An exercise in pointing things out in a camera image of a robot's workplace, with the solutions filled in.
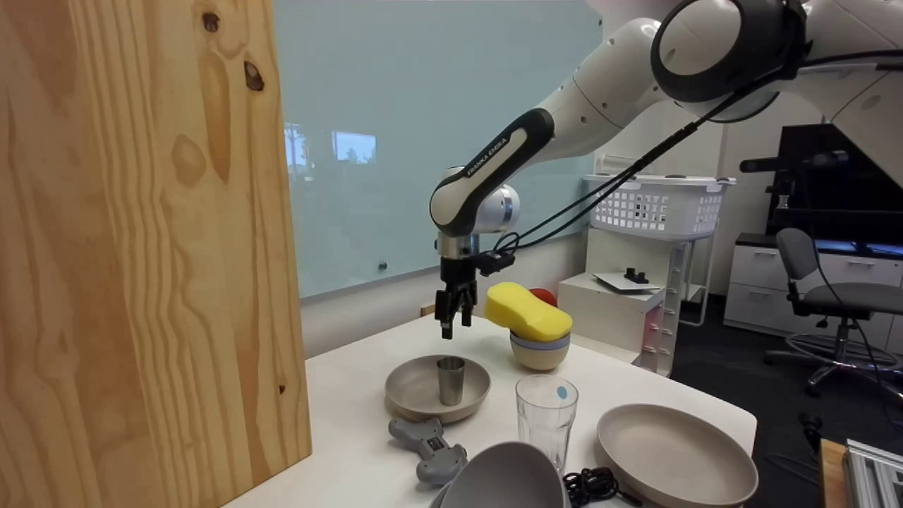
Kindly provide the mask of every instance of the gray plate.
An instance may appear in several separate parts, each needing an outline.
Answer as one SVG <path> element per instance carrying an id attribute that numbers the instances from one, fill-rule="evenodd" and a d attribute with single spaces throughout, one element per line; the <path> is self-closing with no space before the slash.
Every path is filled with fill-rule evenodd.
<path id="1" fill-rule="evenodd" d="M 594 439 L 618 484 L 656 506 L 741 506 L 759 488 L 755 463 L 735 440 L 669 406 L 614 406 Z"/>
<path id="2" fill-rule="evenodd" d="M 442 355 L 412 358 L 388 372 L 387 406 L 391 415 L 405 420 L 439 419 L 442 424 L 457 424 L 470 419 L 480 410 L 491 384 L 487 372 L 477 361 L 461 358 L 466 376 L 461 376 L 459 405 L 442 406 L 439 382 L 435 372 L 437 358 Z"/>

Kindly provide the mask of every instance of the plywood board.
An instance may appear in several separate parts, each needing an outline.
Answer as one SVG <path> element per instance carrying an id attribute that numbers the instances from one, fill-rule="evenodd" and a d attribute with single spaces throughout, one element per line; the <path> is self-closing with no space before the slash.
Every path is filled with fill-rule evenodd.
<path id="1" fill-rule="evenodd" d="M 0 506 L 309 453 L 270 7 L 0 0 Z"/>

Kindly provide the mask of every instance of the gray bowl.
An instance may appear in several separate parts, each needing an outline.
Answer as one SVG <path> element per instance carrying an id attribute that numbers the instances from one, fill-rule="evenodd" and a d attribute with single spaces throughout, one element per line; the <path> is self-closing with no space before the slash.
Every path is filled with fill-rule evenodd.
<path id="1" fill-rule="evenodd" d="M 600 415 L 594 439 L 621 488 L 655 506 L 741 506 L 759 488 L 755 463 L 735 440 L 669 406 L 614 406 Z"/>
<path id="2" fill-rule="evenodd" d="M 567 508 L 556 465 L 526 443 L 477 454 L 432 508 Z"/>
<path id="3" fill-rule="evenodd" d="M 461 372 L 459 400 L 446 406 L 439 400 L 439 382 L 435 368 L 437 358 L 446 358 L 446 355 L 419 355 L 388 372 L 387 410 L 391 415 L 402 420 L 439 419 L 442 424 L 457 424 L 470 419 L 480 410 L 491 384 L 487 372 L 477 361 L 461 358 L 466 372 Z"/>

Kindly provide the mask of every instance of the white cabinet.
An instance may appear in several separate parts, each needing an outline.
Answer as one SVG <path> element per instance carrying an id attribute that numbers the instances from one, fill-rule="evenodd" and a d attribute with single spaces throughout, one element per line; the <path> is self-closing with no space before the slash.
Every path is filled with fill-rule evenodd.
<path id="1" fill-rule="evenodd" d="M 879 258 L 852 258 L 852 254 L 820 254 L 820 271 L 828 282 L 866 282 L 866 285 L 903 285 L 903 264 Z M 786 271 L 779 251 L 766 244 L 732 247 L 724 326 L 786 336 L 835 333 L 835 317 L 796 317 L 786 300 Z M 859 320 L 868 344 L 903 354 L 903 317 L 871 314 Z"/>

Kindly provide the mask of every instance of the gray cup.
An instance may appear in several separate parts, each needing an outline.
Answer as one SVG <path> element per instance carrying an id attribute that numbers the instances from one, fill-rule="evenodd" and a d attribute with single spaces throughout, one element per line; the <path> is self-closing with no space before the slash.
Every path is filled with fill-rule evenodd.
<path id="1" fill-rule="evenodd" d="M 459 405 L 466 361 L 457 355 L 442 355 L 435 361 L 435 369 L 439 382 L 439 405 L 442 406 Z"/>

